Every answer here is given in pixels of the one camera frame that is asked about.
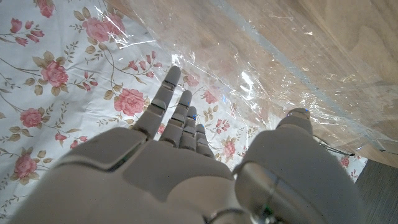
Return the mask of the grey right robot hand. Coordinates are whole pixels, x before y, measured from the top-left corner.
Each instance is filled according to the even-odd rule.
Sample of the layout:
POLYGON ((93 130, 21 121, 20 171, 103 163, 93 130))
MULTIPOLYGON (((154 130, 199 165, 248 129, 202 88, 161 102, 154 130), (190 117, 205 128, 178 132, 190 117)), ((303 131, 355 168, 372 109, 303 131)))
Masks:
POLYGON ((337 159, 295 108, 259 133, 234 169, 217 161, 192 94, 155 134, 181 71, 168 71, 131 129, 114 128, 64 155, 13 223, 363 223, 363 205, 337 159))

